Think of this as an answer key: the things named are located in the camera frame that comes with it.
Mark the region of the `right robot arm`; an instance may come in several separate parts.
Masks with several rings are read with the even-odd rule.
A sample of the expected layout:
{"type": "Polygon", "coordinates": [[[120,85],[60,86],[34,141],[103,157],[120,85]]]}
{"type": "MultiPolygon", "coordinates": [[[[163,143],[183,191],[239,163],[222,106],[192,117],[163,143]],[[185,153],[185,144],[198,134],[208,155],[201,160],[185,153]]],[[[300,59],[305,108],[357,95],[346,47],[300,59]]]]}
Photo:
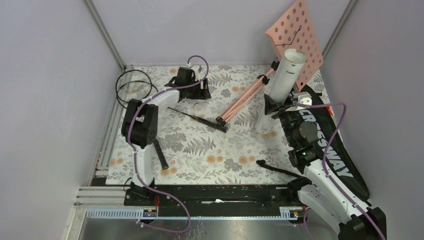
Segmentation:
{"type": "Polygon", "coordinates": [[[287,201],[317,213],[340,240],[385,240],[386,215],[369,203],[369,189],[344,147],[329,105],[308,92],[283,102],[265,95],[264,102],[264,113],[280,121],[290,163],[300,172],[289,183],[287,201]]]}

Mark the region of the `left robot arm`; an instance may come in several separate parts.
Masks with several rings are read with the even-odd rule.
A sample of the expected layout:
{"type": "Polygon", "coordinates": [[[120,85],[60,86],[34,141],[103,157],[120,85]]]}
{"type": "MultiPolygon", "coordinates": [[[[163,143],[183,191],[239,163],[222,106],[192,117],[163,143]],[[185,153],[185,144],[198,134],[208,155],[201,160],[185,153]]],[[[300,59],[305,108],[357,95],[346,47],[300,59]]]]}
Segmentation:
{"type": "Polygon", "coordinates": [[[207,76],[202,67],[188,63],[156,94],[142,100],[131,99],[126,107],[121,134],[132,148],[133,176],[130,190],[144,206],[155,200],[153,156],[158,134],[159,114],[183,99],[208,99],[207,76]]]}

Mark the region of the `white shuttlecock tube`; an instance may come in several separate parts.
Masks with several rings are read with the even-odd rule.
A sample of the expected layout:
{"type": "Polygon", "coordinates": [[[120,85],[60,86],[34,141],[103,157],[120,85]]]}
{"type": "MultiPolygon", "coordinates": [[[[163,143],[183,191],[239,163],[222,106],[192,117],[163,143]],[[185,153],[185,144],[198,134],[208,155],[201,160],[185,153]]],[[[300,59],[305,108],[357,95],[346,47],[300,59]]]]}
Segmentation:
{"type": "MultiPolygon", "coordinates": [[[[271,80],[269,95],[276,102],[285,102],[289,93],[300,74],[300,71],[307,60],[306,54],[296,48],[285,50],[282,60],[271,80]]],[[[264,115],[265,107],[262,107],[255,128],[260,134],[267,134],[272,130],[274,119],[272,114],[264,115]]]]}

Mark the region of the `white shuttlecock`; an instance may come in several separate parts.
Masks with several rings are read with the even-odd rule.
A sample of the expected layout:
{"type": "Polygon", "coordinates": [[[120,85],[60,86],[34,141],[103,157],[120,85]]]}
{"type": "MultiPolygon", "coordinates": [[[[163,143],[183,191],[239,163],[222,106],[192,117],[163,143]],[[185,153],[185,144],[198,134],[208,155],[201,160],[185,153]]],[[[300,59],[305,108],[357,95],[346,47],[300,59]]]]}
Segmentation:
{"type": "Polygon", "coordinates": [[[201,113],[203,113],[204,112],[203,104],[202,103],[195,103],[193,105],[193,112],[194,112],[195,115],[200,115],[201,113]]]}

